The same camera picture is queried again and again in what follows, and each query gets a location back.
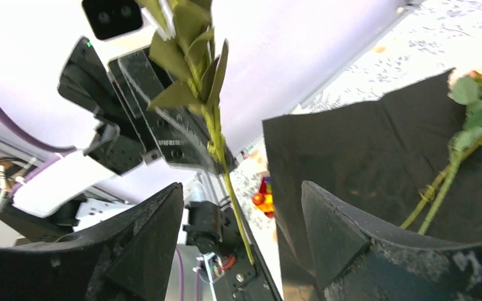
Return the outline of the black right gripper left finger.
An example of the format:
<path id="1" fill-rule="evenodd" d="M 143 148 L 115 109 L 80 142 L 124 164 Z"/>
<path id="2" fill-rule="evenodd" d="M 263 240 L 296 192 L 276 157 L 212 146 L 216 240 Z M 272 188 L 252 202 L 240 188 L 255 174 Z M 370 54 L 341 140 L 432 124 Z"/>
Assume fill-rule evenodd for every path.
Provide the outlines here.
<path id="1" fill-rule="evenodd" d="M 55 242 L 0 248 L 0 300 L 164 300 L 183 208 L 174 182 Z"/>

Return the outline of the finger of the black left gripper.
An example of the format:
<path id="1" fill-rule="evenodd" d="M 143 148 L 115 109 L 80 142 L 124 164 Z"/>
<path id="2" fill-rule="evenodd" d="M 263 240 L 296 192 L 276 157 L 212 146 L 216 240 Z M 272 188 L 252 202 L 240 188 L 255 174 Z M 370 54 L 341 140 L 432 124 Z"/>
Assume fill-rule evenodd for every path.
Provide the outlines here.
<path id="1" fill-rule="evenodd" d="M 147 109 L 150 101 L 176 80 L 174 75 L 149 59 L 147 48 L 114 58 L 107 66 L 131 115 L 144 118 L 169 166 L 224 173 L 222 165 L 207 150 L 210 136 L 202 116 L 184 107 Z"/>
<path id="2" fill-rule="evenodd" d="M 95 138 L 84 150 L 86 156 L 118 176 L 143 162 L 145 145 L 88 38 L 80 37 L 73 47 L 57 91 L 100 122 Z"/>

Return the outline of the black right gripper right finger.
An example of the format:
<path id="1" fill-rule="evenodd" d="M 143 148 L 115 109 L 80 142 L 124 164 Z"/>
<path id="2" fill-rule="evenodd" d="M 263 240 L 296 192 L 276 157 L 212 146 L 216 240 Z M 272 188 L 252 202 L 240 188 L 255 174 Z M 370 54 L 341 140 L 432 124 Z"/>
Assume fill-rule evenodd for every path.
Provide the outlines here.
<path id="1" fill-rule="evenodd" d="M 403 230 L 309 181 L 301 202 L 327 300 L 482 300 L 482 242 Z"/>

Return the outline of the brown rose spray stem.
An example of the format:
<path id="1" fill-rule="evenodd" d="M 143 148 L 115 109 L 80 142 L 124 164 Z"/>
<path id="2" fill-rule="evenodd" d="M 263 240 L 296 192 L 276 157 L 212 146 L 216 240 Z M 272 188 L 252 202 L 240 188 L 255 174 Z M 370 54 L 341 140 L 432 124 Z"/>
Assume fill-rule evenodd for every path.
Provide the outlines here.
<path id="1" fill-rule="evenodd" d="M 222 132 L 220 92 L 227 68 L 229 47 L 224 41 L 215 54 L 215 28 L 211 1 L 138 1 L 157 24 L 149 58 L 176 77 L 176 81 L 151 100 L 149 110 L 188 107 L 202 115 L 210 135 L 207 149 L 220 164 L 237 226 L 251 264 L 255 263 L 230 178 L 227 144 Z"/>

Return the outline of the black wrapping paper sheet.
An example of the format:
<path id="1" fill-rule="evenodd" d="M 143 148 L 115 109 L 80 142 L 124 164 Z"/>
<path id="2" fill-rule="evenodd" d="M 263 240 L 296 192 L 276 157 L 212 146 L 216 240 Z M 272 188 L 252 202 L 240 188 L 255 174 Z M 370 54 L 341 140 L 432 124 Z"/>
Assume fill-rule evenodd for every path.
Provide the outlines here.
<path id="1" fill-rule="evenodd" d="M 285 300 L 327 300 L 314 274 L 303 182 L 400 228 L 447 165 L 447 143 L 465 118 L 446 82 L 440 74 L 378 101 L 263 123 Z M 424 236 L 482 242 L 482 147 L 463 162 Z"/>

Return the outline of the peach rose spray stem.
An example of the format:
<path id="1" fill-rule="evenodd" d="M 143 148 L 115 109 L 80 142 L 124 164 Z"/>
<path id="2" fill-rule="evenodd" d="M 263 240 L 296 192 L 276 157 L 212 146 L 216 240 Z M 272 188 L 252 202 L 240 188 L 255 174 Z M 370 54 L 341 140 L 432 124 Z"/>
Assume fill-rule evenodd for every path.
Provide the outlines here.
<path id="1" fill-rule="evenodd" d="M 466 118 L 461 131 L 448 143 L 449 164 L 426 186 L 420 201 L 400 228 L 407 229 L 422 212 L 427 203 L 429 212 L 419 227 L 418 234 L 426 234 L 432 220 L 449 191 L 460 165 L 477 148 L 482 146 L 482 45 L 472 43 L 463 50 L 464 59 L 454 68 L 447 79 L 448 96 L 464 105 Z"/>

